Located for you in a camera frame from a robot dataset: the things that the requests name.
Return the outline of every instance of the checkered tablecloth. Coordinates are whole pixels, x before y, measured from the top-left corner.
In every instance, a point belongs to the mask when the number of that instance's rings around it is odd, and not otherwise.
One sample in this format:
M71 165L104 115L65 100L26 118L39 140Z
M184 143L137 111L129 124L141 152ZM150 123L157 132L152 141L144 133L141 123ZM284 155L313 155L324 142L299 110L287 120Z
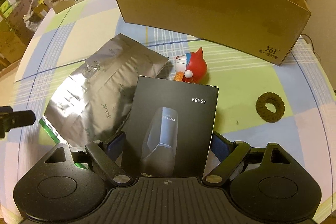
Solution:
M335 208L335 94L313 52L299 39L281 66L185 34L127 24L115 0L85 0L55 15L51 10L38 28L16 74L12 105L31 109L37 120L56 88L83 60L111 37L123 33L171 59L202 46L209 74L203 82L219 87L215 130L252 147L268 142L283 146L319 183L321 222ZM165 68L172 77L173 68ZM257 98L275 92L286 110L266 123L255 110ZM20 221L13 201L16 182L54 145L36 122L17 128L0 141L0 203L8 224Z

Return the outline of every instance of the orange toy tag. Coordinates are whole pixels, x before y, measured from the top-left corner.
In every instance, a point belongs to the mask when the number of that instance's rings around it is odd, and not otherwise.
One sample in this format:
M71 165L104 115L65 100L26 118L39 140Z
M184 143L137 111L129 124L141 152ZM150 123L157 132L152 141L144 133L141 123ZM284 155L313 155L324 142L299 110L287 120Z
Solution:
M184 73L182 71L179 71L178 73L176 73L174 77L174 81L182 81L183 76L184 76Z

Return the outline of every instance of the red figurine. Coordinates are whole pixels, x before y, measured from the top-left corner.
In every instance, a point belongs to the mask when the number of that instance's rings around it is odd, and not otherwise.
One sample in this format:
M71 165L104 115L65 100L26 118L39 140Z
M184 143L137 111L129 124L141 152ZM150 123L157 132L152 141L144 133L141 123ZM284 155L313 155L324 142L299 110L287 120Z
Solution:
M176 56L174 80L198 83L207 73L208 67L203 59L203 50Z

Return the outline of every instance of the flyco shaver image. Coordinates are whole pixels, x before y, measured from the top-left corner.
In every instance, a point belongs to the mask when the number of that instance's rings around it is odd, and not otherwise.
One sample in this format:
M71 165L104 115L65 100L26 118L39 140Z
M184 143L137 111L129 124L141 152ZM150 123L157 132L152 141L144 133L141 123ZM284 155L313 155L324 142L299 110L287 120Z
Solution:
M155 112L142 144L141 172L171 176L174 171L177 143L177 112L160 107Z

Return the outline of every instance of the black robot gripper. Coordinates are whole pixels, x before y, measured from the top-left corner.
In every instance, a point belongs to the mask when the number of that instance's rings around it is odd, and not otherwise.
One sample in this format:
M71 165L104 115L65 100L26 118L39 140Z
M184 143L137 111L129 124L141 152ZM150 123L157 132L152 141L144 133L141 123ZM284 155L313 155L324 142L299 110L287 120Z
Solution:
M201 181L131 178L115 163L124 139L55 145L14 188L22 223L315 223L320 187L277 143L251 148L214 132L221 163Z
M13 111L10 106L0 106L0 139L5 138L12 128L30 126L35 120L31 110Z

